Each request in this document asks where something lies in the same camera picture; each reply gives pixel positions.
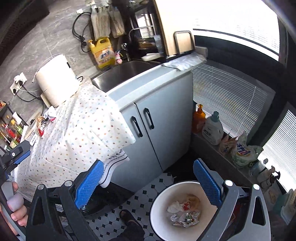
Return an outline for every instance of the stainless steel sink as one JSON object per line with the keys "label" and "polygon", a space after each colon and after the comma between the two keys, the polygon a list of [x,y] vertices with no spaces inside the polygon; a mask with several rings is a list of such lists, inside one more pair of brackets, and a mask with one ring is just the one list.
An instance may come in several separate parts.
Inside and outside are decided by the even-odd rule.
{"label": "stainless steel sink", "polygon": [[115,66],[91,78],[94,86],[108,92],[120,83],[157,66],[158,62],[130,61]]}

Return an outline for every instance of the black cable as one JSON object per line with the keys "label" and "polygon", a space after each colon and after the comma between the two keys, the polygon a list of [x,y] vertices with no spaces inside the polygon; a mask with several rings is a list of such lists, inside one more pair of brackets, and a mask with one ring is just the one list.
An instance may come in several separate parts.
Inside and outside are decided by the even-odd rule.
{"label": "black cable", "polygon": [[[84,31],[85,31],[85,29],[86,29],[86,27],[89,25],[89,22],[87,23],[87,25],[84,27],[84,29],[83,29],[83,31],[82,31],[82,36],[84,35]],[[89,51],[84,51],[83,50],[83,48],[82,48],[82,45],[83,45],[83,42],[81,42],[81,50],[84,52],[84,53],[88,53],[89,51],[91,51],[91,50],[89,50]]]}
{"label": "black cable", "polygon": [[[26,89],[26,87],[24,86],[24,84],[20,84],[20,86],[21,86],[21,88],[23,87],[26,91],[28,91],[28,90]],[[31,94],[30,92],[27,92],[27,93],[28,93],[29,95],[33,96],[34,99],[28,101],[28,100],[24,100],[24,99],[20,98],[20,97],[17,95],[17,93],[15,93],[15,95],[16,95],[18,98],[20,98],[21,100],[25,101],[25,102],[31,102],[31,101],[33,101],[33,100],[35,100],[35,99],[41,100],[41,103],[42,103],[42,114],[43,114],[43,111],[44,111],[44,103],[43,103],[42,98],[37,97],[37,96]]]}
{"label": "black cable", "polygon": [[86,45],[87,45],[87,43],[85,42],[85,37],[83,37],[83,35],[84,35],[84,31],[85,31],[86,27],[88,26],[89,22],[88,22],[87,25],[84,27],[83,32],[82,32],[82,35],[77,34],[77,32],[75,31],[75,23],[77,22],[78,18],[79,18],[80,16],[82,16],[83,14],[85,14],[85,13],[91,15],[91,12],[83,12],[83,13],[79,14],[79,15],[77,16],[77,18],[74,20],[74,23],[73,23],[73,25],[72,25],[72,33],[73,33],[73,35],[74,35],[76,38],[78,38],[78,39],[80,40],[80,42],[81,42],[81,50],[82,50],[84,53],[88,53],[90,50],[89,50],[89,51],[85,51],[85,50],[83,50],[82,46],[86,46]]}
{"label": "black cable", "polygon": [[33,97],[35,97],[35,98],[41,100],[41,103],[42,103],[42,113],[41,113],[41,114],[43,114],[43,111],[44,111],[44,102],[43,102],[42,98],[41,98],[41,97],[37,97],[37,96],[31,94],[30,92],[27,92],[27,93],[28,93],[29,95],[31,95],[31,96],[33,96]]}
{"label": "black cable", "polygon": [[31,102],[31,101],[33,101],[33,100],[39,99],[38,97],[36,97],[36,98],[34,98],[34,99],[32,99],[32,100],[24,100],[24,99],[22,99],[21,97],[19,97],[19,98],[20,98],[22,101],[25,101],[25,102]]}

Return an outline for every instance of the white tablecloth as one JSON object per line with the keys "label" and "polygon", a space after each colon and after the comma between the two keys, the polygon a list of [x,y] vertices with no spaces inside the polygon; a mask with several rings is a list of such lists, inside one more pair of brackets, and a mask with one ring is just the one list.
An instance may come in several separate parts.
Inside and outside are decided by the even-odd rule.
{"label": "white tablecloth", "polygon": [[29,201],[39,184],[61,186],[87,171],[96,159],[103,161],[106,169],[119,165],[118,158],[111,158],[116,153],[127,161],[121,149],[135,142],[116,103],[89,78],[56,112],[57,118],[45,128],[44,138],[37,139],[31,155],[17,170],[19,192]]}

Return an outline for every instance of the cutting board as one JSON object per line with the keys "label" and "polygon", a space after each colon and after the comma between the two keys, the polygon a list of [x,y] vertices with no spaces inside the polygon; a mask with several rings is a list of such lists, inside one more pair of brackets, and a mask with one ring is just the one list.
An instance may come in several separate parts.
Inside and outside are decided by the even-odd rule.
{"label": "cutting board", "polygon": [[[176,31],[192,31],[193,14],[190,5],[186,1],[153,0],[157,17],[159,20],[162,36],[164,38],[165,52],[168,56],[177,54],[174,40]],[[192,50],[190,34],[182,33],[177,35],[180,52]]]}

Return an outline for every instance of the countertop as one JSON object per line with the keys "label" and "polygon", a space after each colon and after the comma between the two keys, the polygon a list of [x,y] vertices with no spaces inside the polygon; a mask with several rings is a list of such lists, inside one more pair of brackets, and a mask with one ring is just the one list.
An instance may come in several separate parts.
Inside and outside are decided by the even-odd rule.
{"label": "countertop", "polygon": [[[162,65],[157,65],[147,71],[144,71],[141,74],[134,76],[133,78],[128,79],[127,81],[122,82],[121,84],[108,91],[106,94],[109,95],[116,102],[120,110],[123,110],[124,108],[144,97],[145,95],[148,95],[161,86],[168,84],[181,75],[190,72],[192,69],[201,64],[195,65],[184,71],[165,67]],[[94,66],[78,76],[82,75],[92,78],[98,73],[99,70]]]}

